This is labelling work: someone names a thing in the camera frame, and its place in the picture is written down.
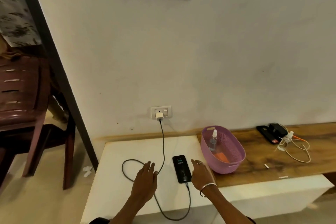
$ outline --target white table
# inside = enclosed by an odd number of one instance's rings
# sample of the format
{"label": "white table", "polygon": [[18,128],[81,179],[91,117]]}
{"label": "white table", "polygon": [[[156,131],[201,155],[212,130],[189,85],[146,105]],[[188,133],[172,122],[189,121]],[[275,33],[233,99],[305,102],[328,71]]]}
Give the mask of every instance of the white table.
{"label": "white table", "polygon": [[[165,139],[165,165],[157,178],[156,196],[171,218],[183,216],[189,206],[188,191],[176,178],[172,157],[185,155],[192,171],[191,159],[205,162],[196,136]],[[113,218],[128,199],[132,182],[121,172],[126,159],[152,161],[158,170],[162,164],[162,138],[137,141],[106,143],[101,157],[81,223],[86,224],[97,217]],[[135,178],[141,164],[128,162],[125,172]],[[300,211],[333,185],[323,176],[309,176],[293,179],[261,182],[220,188],[223,195],[242,213],[251,218]],[[207,198],[189,183],[191,192],[191,211],[179,223],[223,224],[224,221]],[[134,223],[171,223],[166,220],[152,198],[138,212]]]}

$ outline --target electrical outlet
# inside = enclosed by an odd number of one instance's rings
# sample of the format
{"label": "electrical outlet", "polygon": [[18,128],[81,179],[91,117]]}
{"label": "electrical outlet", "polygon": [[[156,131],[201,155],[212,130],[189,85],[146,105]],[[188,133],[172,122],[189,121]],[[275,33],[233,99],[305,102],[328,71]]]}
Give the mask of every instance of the electrical outlet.
{"label": "electrical outlet", "polygon": [[158,112],[162,112],[164,118],[173,117],[173,112],[171,110],[171,105],[151,107],[150,108],[150,117],[153,120],[156,120],[155,114],[158,113]]}

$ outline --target black cable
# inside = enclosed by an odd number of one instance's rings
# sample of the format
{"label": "black cable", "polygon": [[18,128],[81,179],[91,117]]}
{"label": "black cable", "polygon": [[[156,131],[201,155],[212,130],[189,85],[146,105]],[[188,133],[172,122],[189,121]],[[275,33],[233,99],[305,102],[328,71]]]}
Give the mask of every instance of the black cable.
{"label": "black cable", "polygon": [[[164,163],[165,163],[165,136],[164,136],[164,134],[163,134],[163,129],[162,129],[162,124],[161,124],[161,119],[160,119],[159,121],[160,121],[160,126],[161,126],[161,131],[162,131],[163,163],[162,163],[162,166],[161,166],[160,170],[157,172],[157,175],[159,175],[159,173],[161,172],[161,169],[163,168],[163,165],[164,165]],[[125,174],[125,172],[124,172],[124,164],[125,164],[126,162],[128,162],[128,161],[136,161],[136,162],[139,162],[139,163],[141,163],[141,164],[143,164],[143,165],[144,165],[145,163],[143,163],[143,162],[141,162],[141,161],[139,161],[139,160],[137,160],[137,159],[127,159],[127,160],[125,160],[125,161],[123,162],[123,164],[121,165],[121,171],[123,172],[124,176],[125,176],[127,179],[129,179],[130,181],[134,182],[134,180],[132,180],[131,178],[129,178],[129,177]],[[159,202],[158,202],[158,200],[157,200],[157,198],[156,198],[156,196],[155,196],[155,194],[154,194],[154,198],[155,198],[155,201],[156,201],[156,203],[157,203],[157,206],[159,207],[160,212],[162,213],[162,215],[163,215],[166,219],[168,219],[168,220],[172,220],[172,221],[179,221],[179,220],[183,220],[184,218],[187,217],[187,215],[188,215],[188,213],[189,213],[189,211],[190,211],[190,206],[191,206],[191,195],[190,195],[190,189],[189,189],[188,183],[185,183],[185,185],[187,186],[187,189],[188,189],[188,192],[189,192],[189,208],[188,208],[187,213],[186,213],[182,218],[179,218],[179,219],[172,219],[172,218],[167,217],[167,216],[164,214],[164,212],[162,211],[161,206],[160,206],[160,204],[159,204]]]}

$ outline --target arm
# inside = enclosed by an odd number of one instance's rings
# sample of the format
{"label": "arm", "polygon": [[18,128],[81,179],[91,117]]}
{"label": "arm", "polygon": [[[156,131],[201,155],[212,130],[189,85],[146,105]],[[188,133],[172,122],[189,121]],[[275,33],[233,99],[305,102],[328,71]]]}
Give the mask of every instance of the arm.
{"label": "arm", "polygon": [[[213,183],[210,172],[201,161],[192,159],[191,162],[194,166],[191,182],[196,189],[201,190],[205,184]],[[208,185],[202,190],[202,193],[216,207],[226,224],[252,224],[244,214],[225,199],[217,186]]]}
{"label": "arm", "polygon": [[93,220],[90,224],[131,224],[138,211],[149,201],[158,185],[158,172],[154,172],[155,164],[151,165],[148,161],[137,173],[133,183],[132,192],[120,212],[112,219],[105,220],[98,218]]}

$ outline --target white wall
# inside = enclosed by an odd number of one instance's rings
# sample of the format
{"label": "white wall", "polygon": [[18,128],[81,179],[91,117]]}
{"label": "white wall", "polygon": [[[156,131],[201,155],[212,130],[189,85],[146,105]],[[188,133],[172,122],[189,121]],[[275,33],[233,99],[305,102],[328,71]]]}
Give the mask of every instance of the white wall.
{"label": "white wall", "polygon": [[336,120],[336,0],[40,3],[92,140]]}

